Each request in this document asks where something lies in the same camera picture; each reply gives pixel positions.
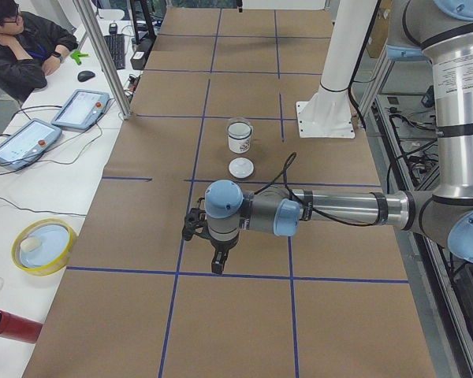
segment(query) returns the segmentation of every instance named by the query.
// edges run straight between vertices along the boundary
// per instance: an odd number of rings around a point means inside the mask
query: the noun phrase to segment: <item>wristwatch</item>
[[[60,53],[58,53],[57,51],[53,51],[51,55],[53,57],[57,57],[60,60],[60,63],[63,63],[63,56]]]

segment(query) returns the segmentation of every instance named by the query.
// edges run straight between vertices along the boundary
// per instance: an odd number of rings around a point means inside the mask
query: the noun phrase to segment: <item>hand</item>
[[[13,44],[19,44],[14,35],[0,34],[0,45],[10,47]]]
[[[51,73],[60,68],[61,62],[57,57],[48,57],[43,65],[42,70],[46,76],[49,76]]]

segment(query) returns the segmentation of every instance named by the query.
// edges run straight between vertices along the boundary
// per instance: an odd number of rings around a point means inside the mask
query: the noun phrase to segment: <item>man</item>
[[[24,101],[36,88],[47,85],[76,38],[45,18],[21,12],[14,0],[0,0],[0,79]]]

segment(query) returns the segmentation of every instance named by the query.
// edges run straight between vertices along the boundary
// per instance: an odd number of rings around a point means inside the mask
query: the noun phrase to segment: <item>tablet device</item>
[[[0,144],[0,165],[17,170],[39,159],[59,138],[61,129],[32,119]]]
[[[108,93],[77,89],[51,123],[60,128],[88,130],[105,112]]]

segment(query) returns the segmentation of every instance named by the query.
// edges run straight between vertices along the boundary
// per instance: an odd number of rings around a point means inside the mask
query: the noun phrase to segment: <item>black jacket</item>
[[[47,85],[42,71],[43,62],[57,45],[69,50],[77,48],[76,38],[61,26],[29,12],[21,12],[24,31],[17,36],[22,47],[33,59],[18,61],[7,46],[0,45],[0,80],[5,81],[24,100],[35,88]]]

